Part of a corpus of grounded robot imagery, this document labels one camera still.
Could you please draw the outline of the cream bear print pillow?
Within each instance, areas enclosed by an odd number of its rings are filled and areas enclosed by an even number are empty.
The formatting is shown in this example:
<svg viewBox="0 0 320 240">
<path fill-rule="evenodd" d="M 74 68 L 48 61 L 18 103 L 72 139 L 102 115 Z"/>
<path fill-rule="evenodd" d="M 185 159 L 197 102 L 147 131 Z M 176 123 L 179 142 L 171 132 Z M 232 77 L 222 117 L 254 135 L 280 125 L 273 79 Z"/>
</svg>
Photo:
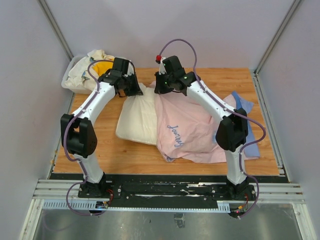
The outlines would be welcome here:
<svg viewBox="0 0 320 240">
<path fill-rule="evenodd" d="M 157 144 L 157 114 L 154 89 L 139 84 L 143 95 L 129 96 L 122 105 L 115 135 L 136 143 Z"/>
</svg>

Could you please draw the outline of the blue pink snowflake pillowcase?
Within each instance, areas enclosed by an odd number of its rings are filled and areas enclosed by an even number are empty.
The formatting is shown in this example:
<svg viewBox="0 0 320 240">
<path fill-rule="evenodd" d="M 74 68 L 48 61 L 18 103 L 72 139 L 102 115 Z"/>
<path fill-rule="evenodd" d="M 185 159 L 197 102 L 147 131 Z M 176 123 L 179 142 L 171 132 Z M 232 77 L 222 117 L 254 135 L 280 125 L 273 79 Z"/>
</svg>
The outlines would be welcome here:
<svg viewBox="0 0 320 240">
<path fill-rule="evenodd" d="M 182 93 L 155 94 L 156 146 L 165 161 L 184 158 L 195 163 L 226 161 L 216 142 L 219 123 L 192 98 Z"/>
</svg>

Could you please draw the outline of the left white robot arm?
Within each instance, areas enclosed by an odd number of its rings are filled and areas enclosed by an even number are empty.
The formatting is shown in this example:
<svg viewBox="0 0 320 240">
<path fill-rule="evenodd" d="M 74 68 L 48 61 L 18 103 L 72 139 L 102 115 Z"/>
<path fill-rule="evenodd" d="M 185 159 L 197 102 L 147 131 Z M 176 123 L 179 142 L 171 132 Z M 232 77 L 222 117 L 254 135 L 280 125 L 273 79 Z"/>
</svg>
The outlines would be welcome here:
<svg viewBox="0 0 320 240">
<path fill-rule="evenodd" d="M 98 138 L 94 125 L 100 113 L 115 96 L 141 96 L 134 64 L 125 58 L 116 57 L 111 68 L 96 77 L 91 72 L 95 87 L 83 104 L 71 114 L 60 118 L 61 144 L 70 162 L 77 162 L 82 170 L 80 195 L 101 198 L 107 193 L 106 175 L 95 154 Z"/>
</svg>

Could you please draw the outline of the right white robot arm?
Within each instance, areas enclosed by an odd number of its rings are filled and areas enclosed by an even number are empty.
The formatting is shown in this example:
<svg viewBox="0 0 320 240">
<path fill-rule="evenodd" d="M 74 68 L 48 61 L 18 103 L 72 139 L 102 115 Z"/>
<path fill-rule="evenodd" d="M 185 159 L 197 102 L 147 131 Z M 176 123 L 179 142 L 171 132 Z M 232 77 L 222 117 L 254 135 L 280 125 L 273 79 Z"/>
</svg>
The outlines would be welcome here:
<svg viewBox="0 0 320 240">
<path fill-rule="evenodd" d="M 178 92 L 190 97 L 218 122 L 215 139 L 226 157 L 226 193 L 232 200 L 240 199 L 249 187 L 240 153 L 248 136 L 247 112 L 243 108 L 235 109 L 221 100 L 195 71 L 187 73 L 177 56 L 157 55 L 155 61 L 159 65 L 159 70 L 155 73 L 156 94 Z"/>
</svg>

